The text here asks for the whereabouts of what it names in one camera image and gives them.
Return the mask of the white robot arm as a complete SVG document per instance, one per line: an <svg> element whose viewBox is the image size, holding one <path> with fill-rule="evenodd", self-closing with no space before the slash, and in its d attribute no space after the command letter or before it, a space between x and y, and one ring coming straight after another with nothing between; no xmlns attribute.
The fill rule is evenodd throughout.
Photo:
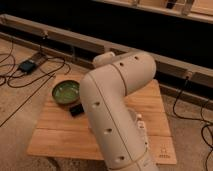
<svg viewBox="0 0 213 171"><path fill-rule="evenodd" d="M80 81L80 101L108 171L159 171L124 102L154 78L154 58L142 51L107 52L93 65Z"/></svg>

